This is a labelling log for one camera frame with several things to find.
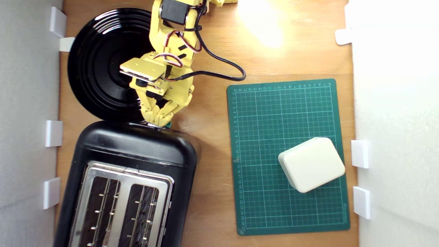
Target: toaster slot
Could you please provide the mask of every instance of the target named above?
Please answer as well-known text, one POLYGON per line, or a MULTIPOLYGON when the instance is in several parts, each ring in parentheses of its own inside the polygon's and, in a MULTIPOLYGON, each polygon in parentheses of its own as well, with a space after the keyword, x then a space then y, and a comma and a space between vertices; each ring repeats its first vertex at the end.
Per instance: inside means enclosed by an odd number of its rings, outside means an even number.
POLYGON ((158 200, 158 189, 133 185, 119 247, 145 247, 150 242, 153 225, 160 227, 161 222, 154 221, 158 200))
POLYGON ((91 164, 84 176, 70 246, 160 246, 172 188, 172 178, 162 174, 91 164))

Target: red and white wire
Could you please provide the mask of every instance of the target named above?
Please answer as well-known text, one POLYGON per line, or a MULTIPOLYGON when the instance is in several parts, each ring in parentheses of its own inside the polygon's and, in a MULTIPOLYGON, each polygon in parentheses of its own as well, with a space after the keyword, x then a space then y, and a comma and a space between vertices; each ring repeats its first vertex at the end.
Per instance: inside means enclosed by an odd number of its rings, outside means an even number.
POLYGON ((199 48, 197 49, 197 48, 194 48, 193 46, 191 46, 191 44, 188 43, 188 41, 184 38, 184 33, 180 32, 180 31, 177 31, 177 36, 179 38, 181 38, 181 40, 186 45, 186 47, 191 49, 194 53, 201 52, 201 50, 202 50, 201 43, 199 44, 199 48))
POLYGON ((156 58, 158 58, 158 57, 163 57, 163 60, 165 60, 165 61, 166 61, 167 63, 169 63, 169 64, 172 64, 172 65, 177 66, 177 67, 179 67, 179 68, 182 68, 182 67, 183 67, 183 61, 182 61, 179 57, 177 57, 176 55, 174 55, 174 54, 172 54, 172 53, 166 53, 166 52, 163 52, 163 53, 160 53, 160 54, 156 55, 156 56, 154 57, 154 59, 156 59, 156 58), (172 58, 175 59, 177 62, 175 62, 175 61, 171 61, 171 60, 168 60, 168 59, 166 59, 167 57, 172 57, 172 58))

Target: wooden table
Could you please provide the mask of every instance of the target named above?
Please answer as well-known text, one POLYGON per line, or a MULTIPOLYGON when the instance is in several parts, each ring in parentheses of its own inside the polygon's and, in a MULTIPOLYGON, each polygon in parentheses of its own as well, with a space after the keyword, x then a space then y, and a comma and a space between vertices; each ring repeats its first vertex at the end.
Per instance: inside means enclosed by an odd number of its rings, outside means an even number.
MULTIPOLYGON (((355 138, 353 66, 350 46, 335 44, 334 31, 344 27, 347 0, 239 0, 223 8, 211 6, 202 19, 202 36, 215 53, 243 66, 243 83, 335 78, 342 124, 349 190, 351 229, 342 232, 240 237, 236 232, 232 167, 227 123, 226 87, 234 82, 198 76, 189 107, 173 119, 175 129, 202 142, 187 213, 182 246, 358 246, 358 218, 353 213, 350 140, 355 138)), ((119 7, 150 10, 152 0, 64 0, 67 36, 75 36, 96 15, 119 7)), ((80 132, 98 119, 73 95, 67 78, 67 53, 61 53, 60 120, 63 146, 58 150, 57 176, 64 191, 73 150, 80 132)), ((209 57, 196 55, 194 69, 238 75, 209 57)))

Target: cutting mat grid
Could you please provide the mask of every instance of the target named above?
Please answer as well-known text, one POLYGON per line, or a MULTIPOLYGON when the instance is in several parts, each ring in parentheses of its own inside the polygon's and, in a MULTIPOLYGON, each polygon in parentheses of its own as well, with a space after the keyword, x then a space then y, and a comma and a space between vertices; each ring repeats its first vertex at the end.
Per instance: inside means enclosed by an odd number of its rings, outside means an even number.
POLYGON ((228 92, 232 149, 234 144, 237 149, 238 233, 349 228, 344 176, 303 194, 289 185, 277 160, 279 153, 314 137, 330 138, 343 158, 335 82, 233 87, 228 92))

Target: white bracket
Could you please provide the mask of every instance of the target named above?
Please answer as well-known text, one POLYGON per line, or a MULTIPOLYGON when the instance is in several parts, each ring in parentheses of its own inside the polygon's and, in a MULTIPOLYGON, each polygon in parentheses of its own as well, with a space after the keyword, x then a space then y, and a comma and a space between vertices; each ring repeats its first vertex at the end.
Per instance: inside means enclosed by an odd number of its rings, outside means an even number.
POLYGON ((62 121, 46 121, 46 147, 62 145, 62 121))
POLYGON ((50 11, 50 31, 58 38, 64 38, 66 23, 67 16, 56 7, 52 7, 50 11))
POLYGON ((359 216, 371 218, 371 193, 368 190, 358 186, 353 187, 354 194, 354 212, 359 216))
POLYGON ((52 7, 50 11, 50 28, 49 30, 56 35, 59 40, 59 51, 70 52, 74 37, 65 38, 65 30, 67 24, 67 16, 56 7, 52 7))
POLYGON ((351 140, 352 165, 369 169, 369 142, 351 140))
POLYGON ((59 203, 61 179, 54 178, 44 182, 43 209, 48 209, 59 203))
POLYGON ((354 9, 353 4, 348 3, 345 6, 345 29, 338 29, 335 31, 335 41, 338 45, 345 45, 352 43, 353 32, 352 28, 354 25, 354 9))
POLYGON ((74 37, 59 39, 59 51, 70 52, 74 41, 74 37))

